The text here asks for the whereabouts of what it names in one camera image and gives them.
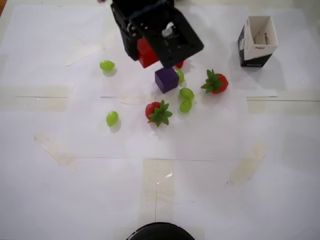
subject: purple cube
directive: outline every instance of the purple cube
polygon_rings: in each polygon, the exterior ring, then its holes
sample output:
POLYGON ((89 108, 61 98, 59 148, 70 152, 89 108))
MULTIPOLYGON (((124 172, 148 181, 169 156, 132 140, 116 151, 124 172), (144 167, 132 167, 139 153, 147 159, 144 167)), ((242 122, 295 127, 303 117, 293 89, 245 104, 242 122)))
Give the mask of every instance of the purple cube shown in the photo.
POLYGON ((155 72, 155 83, 163 94, 178 87, 179 76, 172 67, 162 68, 155 72))

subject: red berry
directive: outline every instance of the red berry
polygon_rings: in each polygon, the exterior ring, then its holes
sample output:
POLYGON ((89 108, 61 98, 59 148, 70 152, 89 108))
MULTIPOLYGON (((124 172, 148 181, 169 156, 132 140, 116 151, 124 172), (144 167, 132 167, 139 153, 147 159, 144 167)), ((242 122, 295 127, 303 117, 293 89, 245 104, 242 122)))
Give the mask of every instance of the red berry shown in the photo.
POLYGON ((185 63, 185 60, 183 60, 182 62, 176 64, 175 66, 176 66, 178 69, 180 69, 180 68, 182 68, 182 66, 184 65, 184 63, 185 63))
POLYGON ((150 104, 148 104, 146 107, 145 107, 145 116, 147 119, 151 119, 149 117, 150 114, 153 114, 155 112, 155 108, 160 108, 161 106, 161 103, 158 102, 158 101, 154 101, 150 104))
POLYGON ((227 81, 226 77, 223 76, 222 74, 218 73, 219 75, 219 81, 222 82, 222 86, 219 87, 219 92, 215 92, 215 90, 212 91, 213 94, 220 94, 220 93, 223 93, 228 85, 229 85, 229 82, 227 81))

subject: black round object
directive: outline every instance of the black round object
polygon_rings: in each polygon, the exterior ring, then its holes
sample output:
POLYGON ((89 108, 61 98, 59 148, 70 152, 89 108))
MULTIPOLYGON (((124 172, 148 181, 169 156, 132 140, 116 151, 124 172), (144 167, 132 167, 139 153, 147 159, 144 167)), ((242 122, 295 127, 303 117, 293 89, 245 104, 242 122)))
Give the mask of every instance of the black round object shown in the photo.
POLYGON ((127 240, 195 240, 189 233, 174 224, 155 222, 131 234, 127 240))

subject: small box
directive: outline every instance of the small box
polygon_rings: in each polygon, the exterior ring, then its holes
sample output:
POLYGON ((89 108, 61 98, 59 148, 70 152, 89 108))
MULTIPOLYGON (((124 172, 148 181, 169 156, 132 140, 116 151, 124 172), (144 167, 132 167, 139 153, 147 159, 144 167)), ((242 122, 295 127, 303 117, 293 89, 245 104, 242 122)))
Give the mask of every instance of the small box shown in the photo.
POLYGON ((163 94, 178 87, 179 76, 172 67, 162 68, 155 73, 155 83, 163 94))
POLYGON ((138 60, 145 69, 159 61, 157 55, 144 37, 137 41, 138 60))
POLYGON ((249 16, 238 39, 242 67, 263 67, 278 47, 271 16, 249 16))

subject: red block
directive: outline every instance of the red block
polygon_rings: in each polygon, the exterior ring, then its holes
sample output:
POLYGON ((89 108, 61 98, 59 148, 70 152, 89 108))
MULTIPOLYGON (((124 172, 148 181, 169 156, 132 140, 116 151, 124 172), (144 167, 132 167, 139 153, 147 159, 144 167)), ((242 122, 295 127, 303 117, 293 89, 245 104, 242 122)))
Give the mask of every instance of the red block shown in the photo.
POLYGON ((176 64, 175 66, 176 66, 178 69, 180 69, 180 68, 182 68, 182 66, 184 65, 184 63, 185 63, 185 60, 183 60, 182 62, 176 64))
POLYGON ((159 61, 157 55, 144 37, 138 40, 137 49, 139 53, 138 60, 144 69, 159 61))

